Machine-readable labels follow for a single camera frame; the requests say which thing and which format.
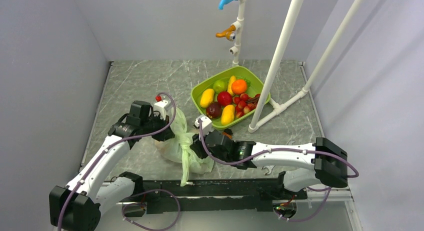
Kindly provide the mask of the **light green plastic bag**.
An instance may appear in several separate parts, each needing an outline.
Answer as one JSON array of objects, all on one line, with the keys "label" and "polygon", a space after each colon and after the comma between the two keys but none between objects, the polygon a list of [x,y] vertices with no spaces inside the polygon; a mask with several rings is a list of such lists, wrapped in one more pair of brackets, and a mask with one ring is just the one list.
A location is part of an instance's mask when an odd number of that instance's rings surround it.
[{"label": "light green plastic bag", "polygon": [[210,157],[199,158],[190,148],[190,145],[193,144],[195,133],[188,131],[186,117],[179,108],[176,109],[176,116],[170,128],[175,137],[166,141],[155,141],[154,144],[162,157],[181,164],[180,186],[184,187],[190,183],[189,176],[191,173],[203,175],[211,172],[214,161]]}]

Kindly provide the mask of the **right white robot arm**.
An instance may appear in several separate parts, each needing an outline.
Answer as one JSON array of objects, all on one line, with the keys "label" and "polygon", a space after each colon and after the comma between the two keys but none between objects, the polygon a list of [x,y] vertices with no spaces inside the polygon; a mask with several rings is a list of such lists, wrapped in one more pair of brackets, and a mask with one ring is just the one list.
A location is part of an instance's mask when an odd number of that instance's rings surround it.
[{"label": "right white robot arm", "polygon": [[325,137],[301,145],[271,145],[255,141],[234,141],[215,130],[204,136],[195,134],[190,148],[200,158],[240,170],[292,167],[279,176],[276,194],[289,198],[294,192],[313,185],[331,188],[348,186],[348,154]]}]

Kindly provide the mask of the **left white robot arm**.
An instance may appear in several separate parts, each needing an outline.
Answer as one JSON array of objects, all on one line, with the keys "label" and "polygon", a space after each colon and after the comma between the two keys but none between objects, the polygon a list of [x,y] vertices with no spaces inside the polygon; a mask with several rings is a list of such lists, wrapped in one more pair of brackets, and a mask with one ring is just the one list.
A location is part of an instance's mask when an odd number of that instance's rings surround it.
[{"label": "left white robot arm", "polygon": [[104,186],[116,164],[144,137],[159,141],[174,138],[167,115],[168,100],[154,104],[134,101],[128,113],[113,124],[102,146],[84,168],[65,186],[55,186],[49,194],[50,223],[59,231],[93,231],[102,215],[128,198],[139,200],[145,191],[143,177],[125,171]]}]

